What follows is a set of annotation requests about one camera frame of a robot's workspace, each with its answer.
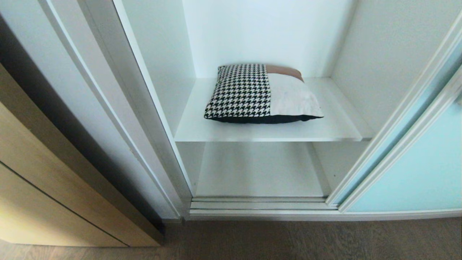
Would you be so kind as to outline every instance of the wooden door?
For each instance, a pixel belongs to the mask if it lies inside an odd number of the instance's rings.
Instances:
[[[158,246],[162,240],[154,226],[58,131],[1,64],[0,161],[128,246]]]

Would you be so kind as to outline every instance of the light wood panel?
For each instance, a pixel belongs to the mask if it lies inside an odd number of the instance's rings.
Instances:
[[[162,235],[53,126],[0,66],[0,161],[130,246]]]
[[[36,245],[125,247],[0,163],[0,237]]]

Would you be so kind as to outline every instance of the pillow's white panel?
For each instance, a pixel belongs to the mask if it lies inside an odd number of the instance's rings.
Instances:
[[[323,117],[316,96],[301,80],[283,74],[268,73],[271,111],[274,115]]]

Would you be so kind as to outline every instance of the built-in closet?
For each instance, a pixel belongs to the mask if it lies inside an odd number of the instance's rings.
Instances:
[[[358,165],[417,95],[416,80],[462,8],[456,0],[114,4],[196,212],[336,210]],[[298,69],[325,117],[204,119],[217,67],[233,63]]]

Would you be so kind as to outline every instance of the pillow's brown trim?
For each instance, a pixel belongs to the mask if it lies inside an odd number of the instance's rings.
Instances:
[[[275,65],[266,65],[266,72],[292,76],[304,82],[302,78],[302,74],[294,68],[275,66]]]

